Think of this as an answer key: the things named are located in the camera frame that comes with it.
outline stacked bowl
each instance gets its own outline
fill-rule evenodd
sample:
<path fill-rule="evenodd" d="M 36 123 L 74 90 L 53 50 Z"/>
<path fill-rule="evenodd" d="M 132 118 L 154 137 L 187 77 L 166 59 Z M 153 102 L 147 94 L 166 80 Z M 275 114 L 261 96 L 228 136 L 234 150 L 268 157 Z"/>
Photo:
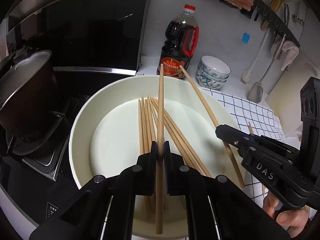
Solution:
<path fill-rule="evenodd" d="M 197 79 L 202 87 L 219 89 L 226 83 L 230 73 L 229 66 L 222 60 L 212 56 L 202 56 L 197 69 Z"/>

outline soy sauce bottle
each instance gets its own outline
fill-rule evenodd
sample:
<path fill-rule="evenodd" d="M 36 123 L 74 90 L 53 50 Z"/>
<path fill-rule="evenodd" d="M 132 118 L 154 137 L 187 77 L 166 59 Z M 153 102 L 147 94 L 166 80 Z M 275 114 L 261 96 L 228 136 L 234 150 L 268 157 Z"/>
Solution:
<path fill-rule="evenodd" d="M 164 75 L 184 78 L 179 65 L 187 70 L 190 60 L 195 52 L 199 27 L 193 15 L 196 8 L 185 5 L 183 13 L 173 19 L 165 31 L 166 41 L 162 47 L 157 74 L 160 65 L 164 66 Z"/>

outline human hand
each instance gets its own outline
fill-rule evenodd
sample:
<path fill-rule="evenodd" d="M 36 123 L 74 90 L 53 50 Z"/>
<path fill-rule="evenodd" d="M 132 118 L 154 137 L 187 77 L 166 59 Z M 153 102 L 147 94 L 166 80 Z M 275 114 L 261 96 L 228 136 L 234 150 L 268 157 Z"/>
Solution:
<path fill-rule="evenodd" d="M 263 200 L 262 209 L 273 219 L 275 219 L 275 207 L 279 204 L 278 198 L 271 191 Z M 304 229 L 310 214 L 310 207 L 304 206 L 303 209 L 287 210 L 281 212 L 276 222 L 282 227 L 289 227 L 287 232 L 290 237 L 296 237 Z"/>

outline white rag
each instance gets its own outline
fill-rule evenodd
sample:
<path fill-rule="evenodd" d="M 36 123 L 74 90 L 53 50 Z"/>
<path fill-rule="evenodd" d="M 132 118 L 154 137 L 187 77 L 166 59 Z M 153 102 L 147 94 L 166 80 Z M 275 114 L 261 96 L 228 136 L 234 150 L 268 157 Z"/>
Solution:
<path fill-rule="evenodd" d="M 278 42 L 275 42 L 271 48 L 271 55 L 274 54 L 276 48 L 278 47 L 280 40 Z M 288 50 L 288 53 L 284 59 L 284 62 L 281 67 L 281 71 L 284 71 L 287 65 L 291 64 L 292 61 L 297 57 L 299 54 L 299 48 L 292 42 L 292 41 L 285 41 L 282 46 L 282 51 L 286 52 Z"/>

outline grid pattern cloth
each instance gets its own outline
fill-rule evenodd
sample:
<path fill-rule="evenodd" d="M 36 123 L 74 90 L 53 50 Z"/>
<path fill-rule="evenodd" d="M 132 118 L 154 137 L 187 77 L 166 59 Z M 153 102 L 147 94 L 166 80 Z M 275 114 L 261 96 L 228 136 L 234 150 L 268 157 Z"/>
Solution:
<path fill-rule="evenodd" d="M 252 129 L 257 135 L 265 135 L 273 139 L 284 142 L 284 134 L 281 129 L 279 118 L 273 114 L 273 111 L 253 103 L 243 98 L 224 94 L 220 91 L 199 87 L 222 104 L 225 109 L 232 115 L 235 122 L 239 125 L 242 132 L 249 132 L 249 122 Z M 244 179 L 245 188 L 243 191 L 257 205 L 262 207 L 263 199 L 267 195 L 262 193 L 262 184 L 252 174 L 247 173 Z"/>

